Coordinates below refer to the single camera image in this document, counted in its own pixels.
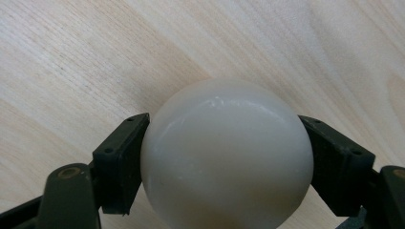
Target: sphere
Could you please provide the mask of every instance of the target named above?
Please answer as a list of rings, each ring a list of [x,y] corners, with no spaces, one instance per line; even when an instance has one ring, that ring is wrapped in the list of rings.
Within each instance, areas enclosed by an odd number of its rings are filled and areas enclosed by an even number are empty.
[[[302,202],[313,157],[300,119],[275,94],[209,79],[159,109],[140,167],[152,207],[173,229],[268,229]]]

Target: light wood tabletop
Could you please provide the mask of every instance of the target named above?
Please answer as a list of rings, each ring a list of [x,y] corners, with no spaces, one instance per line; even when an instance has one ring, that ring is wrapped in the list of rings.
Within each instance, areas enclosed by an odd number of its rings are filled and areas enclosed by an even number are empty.
[[[0,212],[40,196],[54,169],[88,163],[126,117],[206,78],[272,90],[405,166],[405,2],[0,2]],[[335,228],[310,188],[280,228]],[[168,228],[140,189],[103,228]]]

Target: wooden surface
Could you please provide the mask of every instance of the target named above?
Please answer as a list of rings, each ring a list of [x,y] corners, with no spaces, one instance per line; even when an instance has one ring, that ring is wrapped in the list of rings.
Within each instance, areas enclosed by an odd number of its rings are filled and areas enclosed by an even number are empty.
[[[0,211],[89,162],[125,117],[153,114],[210,77],[262,85],[405,166],[405,3],[390,1],[0,2]],[[281,228],[334,228],[309,189]],[[103,228],[168,228],[143,189]]]

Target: glossy white sphere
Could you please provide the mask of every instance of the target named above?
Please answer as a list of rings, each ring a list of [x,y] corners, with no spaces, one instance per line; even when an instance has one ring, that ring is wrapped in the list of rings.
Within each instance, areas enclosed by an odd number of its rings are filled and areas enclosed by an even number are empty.
[[[312,179],[308,134],[275,94],[210,79],[172,96],[142,143],[143,185],[173,229],[268,229],[300,205]]]

